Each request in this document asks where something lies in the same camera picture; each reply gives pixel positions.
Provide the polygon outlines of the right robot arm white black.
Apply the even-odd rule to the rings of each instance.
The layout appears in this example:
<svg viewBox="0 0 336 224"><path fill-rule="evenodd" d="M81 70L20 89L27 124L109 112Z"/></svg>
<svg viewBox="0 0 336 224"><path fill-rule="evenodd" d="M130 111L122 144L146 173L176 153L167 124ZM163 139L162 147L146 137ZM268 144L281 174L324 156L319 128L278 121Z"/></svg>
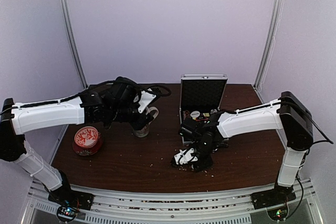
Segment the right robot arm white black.
<svg viewBox="0 0 336 224"><path fill-rule="evenodd" d="M262 105L219 110L198 121L187 117L180 126L179 135L190 140L190 146L180 150L171 160L173 166L190 164L196 172L210 167L211 153L236 135L266 130L284 130L287 139L285 154L279 169L275 188L269 192L272 203L279 204L289 196L298 171L304 165L310 148L317 143L313 129L321 130L311 112L291 92L283 92L279 99Z"/></svg>

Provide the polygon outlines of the white decorated mug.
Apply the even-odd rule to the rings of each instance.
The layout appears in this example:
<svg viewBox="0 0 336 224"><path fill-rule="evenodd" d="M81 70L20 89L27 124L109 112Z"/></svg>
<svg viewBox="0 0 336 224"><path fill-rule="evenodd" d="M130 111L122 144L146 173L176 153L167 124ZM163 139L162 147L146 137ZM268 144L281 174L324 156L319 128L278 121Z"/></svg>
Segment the white decorated mug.
<svg viewBox="0 0 336 224"><path fill-rule="evenodd" d="M133 134L138 138L146 137L150 131L150 124L156 119L158 114L158 108L154 106L147 107L139 117L139 120L131 125Z"/></svg>

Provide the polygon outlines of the front aluminium rail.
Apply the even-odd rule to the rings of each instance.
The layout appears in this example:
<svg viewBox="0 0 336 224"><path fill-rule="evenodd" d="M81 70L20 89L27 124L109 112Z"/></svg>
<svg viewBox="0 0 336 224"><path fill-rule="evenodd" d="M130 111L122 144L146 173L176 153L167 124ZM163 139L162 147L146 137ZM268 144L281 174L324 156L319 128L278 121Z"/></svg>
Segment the front aluminium rail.
<svg viewBox="0 0 336 224"><path fill-rule="evenodd" d="M93 194L90 210L80 210L70 223L326 223L315 189L303 180L303 199L286 221L273 221L275 209L288 206L291 215L302 190L296 182L296 199L286 204L256 209L252 193L273 188L273 184L242 189L203 193L130 193L75 186L73 189ZM42 184L36 180L28 192L19 223L62 223L57 216L59 205L48 200Z"/></svg>

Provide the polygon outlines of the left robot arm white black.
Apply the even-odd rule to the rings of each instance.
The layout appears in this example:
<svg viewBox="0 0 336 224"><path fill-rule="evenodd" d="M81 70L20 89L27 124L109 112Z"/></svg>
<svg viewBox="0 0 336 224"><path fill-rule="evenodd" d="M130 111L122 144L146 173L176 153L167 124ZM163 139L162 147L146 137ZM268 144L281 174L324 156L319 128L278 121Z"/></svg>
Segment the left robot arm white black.
<svg viewBox="0 0 336 224"><path fill-rule="evenodd" d="M12 98L6 99L1 111L1 159L18 164L42 182L51 195L64 205L71 205L76 197L65 173L45 164L24 134L59 125L99 122L105 129L113 122L127 122L137 131L154 119L145 110L162 96L158 87L145 88L124 77L108 84L110 88L100 92L96 92L93 85L58 100L14 103Z"/></svg>

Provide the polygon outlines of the right aluminium frame post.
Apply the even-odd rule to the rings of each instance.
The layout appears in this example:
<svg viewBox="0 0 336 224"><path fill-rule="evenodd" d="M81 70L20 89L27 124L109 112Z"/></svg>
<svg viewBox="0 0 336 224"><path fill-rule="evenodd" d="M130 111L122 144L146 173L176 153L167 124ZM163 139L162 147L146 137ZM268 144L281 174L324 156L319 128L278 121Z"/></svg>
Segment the right aluminium frame post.
<svg viewBox="0 0 336 224"><path fill-rule="evenodd" d="M260 92L262 84L265 82L268 67L271 61L271 55L275 44L275 35L280 22L283 0L274 0L266 42L262 53L261 62L257 72L254 88Z"/></svg>

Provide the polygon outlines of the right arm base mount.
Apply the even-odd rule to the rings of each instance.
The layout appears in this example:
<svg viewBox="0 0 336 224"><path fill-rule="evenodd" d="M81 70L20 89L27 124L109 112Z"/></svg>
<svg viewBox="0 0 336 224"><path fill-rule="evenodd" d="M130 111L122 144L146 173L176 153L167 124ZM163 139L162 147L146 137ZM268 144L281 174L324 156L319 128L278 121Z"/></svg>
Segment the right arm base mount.
<svg viewBox="0 0 336 224"><path fill-rule="evenodd" d="M284 221L289 216L288 203L295 199L294 192L276 189L251 194L254 209L266 208L268 217L273 221Z"/></svg>

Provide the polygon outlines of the aluminium poker case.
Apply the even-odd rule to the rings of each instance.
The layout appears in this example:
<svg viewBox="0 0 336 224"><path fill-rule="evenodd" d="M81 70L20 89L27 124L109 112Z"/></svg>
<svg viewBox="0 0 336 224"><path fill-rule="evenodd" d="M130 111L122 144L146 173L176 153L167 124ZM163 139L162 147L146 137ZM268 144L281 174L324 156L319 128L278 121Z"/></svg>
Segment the aluminium poker case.
<svg viewBox="0 0 336 224"><path fill-rule="evenodd" d="M225 74L184 74L181 76L180 122L183 123L184 110L200 111L196 122L204 123L212 112L220 110L227 84Z"/></svg>

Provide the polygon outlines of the white dealer button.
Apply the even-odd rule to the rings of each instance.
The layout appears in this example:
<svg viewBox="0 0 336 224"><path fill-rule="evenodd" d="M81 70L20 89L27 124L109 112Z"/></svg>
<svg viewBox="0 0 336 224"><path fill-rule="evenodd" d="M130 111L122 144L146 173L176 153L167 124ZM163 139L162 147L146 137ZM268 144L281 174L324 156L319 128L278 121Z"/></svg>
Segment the white dealer button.
<svg viewBox="0 0 336 224"><path fill-rule="evenodd" d="M198 118L201 115L200 111L193 111L190 113L192 118Z"/></svg>

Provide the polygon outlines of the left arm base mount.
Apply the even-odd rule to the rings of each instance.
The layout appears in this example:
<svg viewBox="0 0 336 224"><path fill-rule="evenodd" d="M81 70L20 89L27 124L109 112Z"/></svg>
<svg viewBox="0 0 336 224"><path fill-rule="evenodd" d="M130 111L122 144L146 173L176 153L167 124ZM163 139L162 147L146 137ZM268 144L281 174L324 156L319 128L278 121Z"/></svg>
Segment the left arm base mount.
<svg viewBox="0 0 336 224"><path fill-rule="evenodd" d="M93 204L94 195L81 191L73 191L69 200L61 200L52 193L49 193L48 200L59 205L56 210L56 217L64 223L74 221L83 214L83 210L90 210Z"/></svg>

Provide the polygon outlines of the green red chip stack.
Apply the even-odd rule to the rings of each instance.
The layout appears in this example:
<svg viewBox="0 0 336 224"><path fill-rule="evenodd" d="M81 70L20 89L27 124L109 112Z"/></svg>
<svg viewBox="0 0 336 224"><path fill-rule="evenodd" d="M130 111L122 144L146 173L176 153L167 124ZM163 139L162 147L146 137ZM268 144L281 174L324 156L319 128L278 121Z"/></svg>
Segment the green red chip stack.
<svg viewBox="0 0 336 224"><path fill-rule="evenodd" d="M186 119L191 118L191 113L189 110L184 110L182 113L182 116L183 116L183 121L185 121Z"/></svg>

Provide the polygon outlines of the left aluminium frame post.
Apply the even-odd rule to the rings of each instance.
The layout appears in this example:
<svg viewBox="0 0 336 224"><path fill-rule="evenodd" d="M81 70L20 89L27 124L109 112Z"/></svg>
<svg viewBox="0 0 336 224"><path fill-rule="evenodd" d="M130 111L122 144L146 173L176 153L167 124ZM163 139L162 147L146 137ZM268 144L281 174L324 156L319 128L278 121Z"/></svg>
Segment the left aluminium frame post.
<svg viewBox="0 0 336 224"><path fill-rule="evenodd" d="M63 15L64 23L65 23L66 35L67 35L67 39L68 39L68 43L70 47L71 56L74 60L75 69L79 76L80 83L82 87L85 89L88 86L88 84L87 84L87 80L86 80L83 67L80 61L80 57L78 54L78 48L76 45L74 31L73 31L73 27L71 24L68 2L67 0L60 0L60 4L61 4L61 10L62 10L62 15Z"/></svg>

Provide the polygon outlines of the aluminium frame post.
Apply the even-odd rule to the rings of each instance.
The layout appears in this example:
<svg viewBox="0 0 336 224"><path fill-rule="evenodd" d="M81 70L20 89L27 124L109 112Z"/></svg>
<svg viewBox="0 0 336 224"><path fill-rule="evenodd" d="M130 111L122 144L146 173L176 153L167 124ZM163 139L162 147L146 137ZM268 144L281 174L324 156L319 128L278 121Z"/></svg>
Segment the aluminium frame post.
<svg viewBox="0 0 336 224"><path fill-rule="evenodd" d="M71 56L74 60L75 69L79 76L80 83L82 87L85 89L88 86L88 84L87 84L87 80L86 80L83 67L80 61L80 57L78 54L78 48L76 45L74 31L73 31L73 27L71 24L68 2L67 0L60 0L60 4L61 4L61 10L62 10L62 15L63 15L64 23L65 23L66 35L67 35L67 39L68 39L68 43L70 47Z"/></svg>
<svg viewBox="0 0 336 224"><path fill-rule="evenodd" d="M274 0L266 42L262 53L261 62L257 72L254 88L260 92L262 84L265 82L268 67L271 61L271 55L275 44L275 35L280 22L283 0Z"/></svg>

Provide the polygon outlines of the red patterned bowl with lid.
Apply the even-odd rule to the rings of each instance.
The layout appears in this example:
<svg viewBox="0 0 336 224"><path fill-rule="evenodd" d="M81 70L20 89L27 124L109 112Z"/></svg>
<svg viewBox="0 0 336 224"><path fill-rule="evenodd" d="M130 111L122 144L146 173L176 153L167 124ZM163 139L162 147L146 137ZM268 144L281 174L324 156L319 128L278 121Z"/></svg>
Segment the red patterned bowl with lid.
<svg viewBox="0 0 336 224"><path fill-rule="evenodd" d="M93 126L85 126L79 129L72 143L73 151L79 156L94 155L103 146L101 133Z"/></svg>

